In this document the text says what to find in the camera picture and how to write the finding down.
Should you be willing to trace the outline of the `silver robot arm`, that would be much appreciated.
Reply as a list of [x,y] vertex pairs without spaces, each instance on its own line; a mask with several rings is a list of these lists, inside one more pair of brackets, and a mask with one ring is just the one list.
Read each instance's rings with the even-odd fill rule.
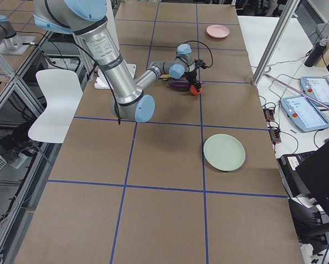
[[34,19],[40,28],[84,39],[92,59],[110,85],[113,112],[118,119],[149,121],[155,111],[155,101],[144,94],[144,90],[163,74],[174,79],[184,76],[194,95],[202,91],[197,70],[203,61],[192,57],[191,47],[186,43],[178,46],[174,61],[153,62],[139,78],[133,79],[107,29],[106,1],[35,1]]

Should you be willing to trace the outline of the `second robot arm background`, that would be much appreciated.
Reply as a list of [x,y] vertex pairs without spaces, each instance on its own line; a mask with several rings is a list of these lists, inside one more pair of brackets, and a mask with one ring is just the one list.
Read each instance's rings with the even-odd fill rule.
[[20,36],[5,15],[0,15],[0,53],[22,55],[35,42],[34,36]]

